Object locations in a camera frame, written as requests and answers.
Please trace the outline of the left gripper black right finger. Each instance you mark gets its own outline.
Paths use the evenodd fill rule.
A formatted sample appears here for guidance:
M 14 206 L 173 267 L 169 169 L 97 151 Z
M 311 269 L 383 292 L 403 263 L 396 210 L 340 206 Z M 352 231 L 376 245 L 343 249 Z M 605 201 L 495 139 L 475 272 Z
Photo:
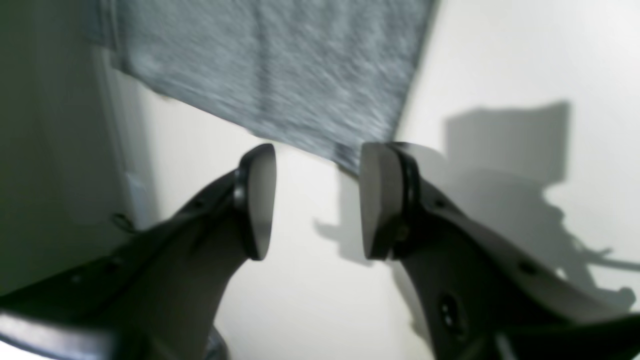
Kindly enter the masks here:
M 589 296 L 471 219 L 420 174 L 406 143 L 359 160 L 365 257 L 394 259 L 437 360 L 632 360 L 639 316 Z

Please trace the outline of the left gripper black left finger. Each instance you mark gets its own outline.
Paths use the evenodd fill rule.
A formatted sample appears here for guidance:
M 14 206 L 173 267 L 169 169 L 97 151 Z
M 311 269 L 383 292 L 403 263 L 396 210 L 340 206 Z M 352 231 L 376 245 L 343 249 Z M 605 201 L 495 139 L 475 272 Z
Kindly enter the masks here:
M 1 297 L 1 342 L 54 360 L 202 360 L 226 287 L 265 259 L 277 162 L 265 143 L 110 255 Z

